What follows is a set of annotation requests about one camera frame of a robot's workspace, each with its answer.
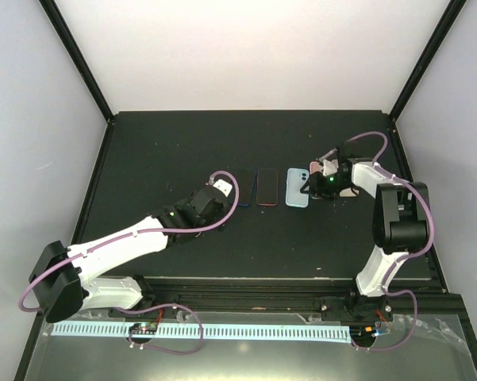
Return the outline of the blue phone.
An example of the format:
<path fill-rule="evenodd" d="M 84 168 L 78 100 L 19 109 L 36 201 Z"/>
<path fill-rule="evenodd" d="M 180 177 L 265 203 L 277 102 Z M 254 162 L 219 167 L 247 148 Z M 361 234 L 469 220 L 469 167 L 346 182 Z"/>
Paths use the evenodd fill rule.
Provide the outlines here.
<path fill-rule="evenodd" d="M 238 168 L 234 171 L 233 175 L 239 186 L 240 194 L 238 205 L 243 207 L 250 206 L 256 180 L 256 171 L 252 169 Z"/>

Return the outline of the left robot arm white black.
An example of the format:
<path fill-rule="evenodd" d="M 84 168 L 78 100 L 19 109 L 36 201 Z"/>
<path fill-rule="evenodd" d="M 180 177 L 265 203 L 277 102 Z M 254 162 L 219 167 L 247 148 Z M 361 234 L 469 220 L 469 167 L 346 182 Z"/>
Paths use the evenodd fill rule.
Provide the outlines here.
<path fill-rule="evenodd" d="M 46 322 L 66 320 L 81 310 L 122 308 L 149 315 L 155 299 L 137 274 L 121 279 L 105 274 L 147 254 L 185 244 L 222 225 L 233 209 L 233 185 L 219 180 L 128 228 L 84 244 L 48 244 L 30 277 L 28 292 Z"/>

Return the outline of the beige phone case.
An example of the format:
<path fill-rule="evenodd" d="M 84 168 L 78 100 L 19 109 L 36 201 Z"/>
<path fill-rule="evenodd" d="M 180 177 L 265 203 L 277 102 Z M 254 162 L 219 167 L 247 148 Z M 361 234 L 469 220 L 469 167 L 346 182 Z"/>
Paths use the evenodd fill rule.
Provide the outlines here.
<path fill-rule="evenodd" d="M 347 188 L 339 193 L 340 198 L 353 198 L 359 195 L 360 191 L 355 188 Z"/>

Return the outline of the blue phone case with phone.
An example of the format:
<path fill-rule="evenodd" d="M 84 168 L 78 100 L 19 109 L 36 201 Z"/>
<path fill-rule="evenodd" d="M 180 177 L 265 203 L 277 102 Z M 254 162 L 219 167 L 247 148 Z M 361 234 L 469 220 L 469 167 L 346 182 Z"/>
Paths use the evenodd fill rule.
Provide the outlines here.
<path fill-rule="evenodd" d="M 309 195 L 301 192 L 308 178 L 309 172 L 306 169 L 291 167 L 287 170 L 285 196 L 287 206 L 305 209 L 309 205 Z"/>

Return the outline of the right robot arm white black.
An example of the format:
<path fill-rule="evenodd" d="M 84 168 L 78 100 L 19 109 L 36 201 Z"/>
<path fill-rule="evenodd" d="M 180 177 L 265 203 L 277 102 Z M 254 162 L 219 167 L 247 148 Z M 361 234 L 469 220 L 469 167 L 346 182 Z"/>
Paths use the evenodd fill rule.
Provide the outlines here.
<path fill-rule="evenodd" d="M 343 191 L 363 191 L 374 199 L 374 247 L 343 297 L 347 315 L 362 320 L 383 306 L 401 266 L 431 249 L 435 229 L 427 185 L 398 177 L 376 159 L 347 153 L 348 147 L 341 144 L 318 158 L 301 192 L 315 199 L 336 199 Z"/>

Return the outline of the pink phone case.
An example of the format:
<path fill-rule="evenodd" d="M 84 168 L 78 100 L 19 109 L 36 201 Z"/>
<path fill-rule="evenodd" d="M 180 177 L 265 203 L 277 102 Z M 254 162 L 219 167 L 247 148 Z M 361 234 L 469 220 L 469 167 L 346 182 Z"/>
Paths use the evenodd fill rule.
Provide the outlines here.
<path fill-rule="evenodd" d="M 318 161 L 312 161 L 310 163 L 310 178 L 319 179 L 324 176 L 324 166 Z"/>

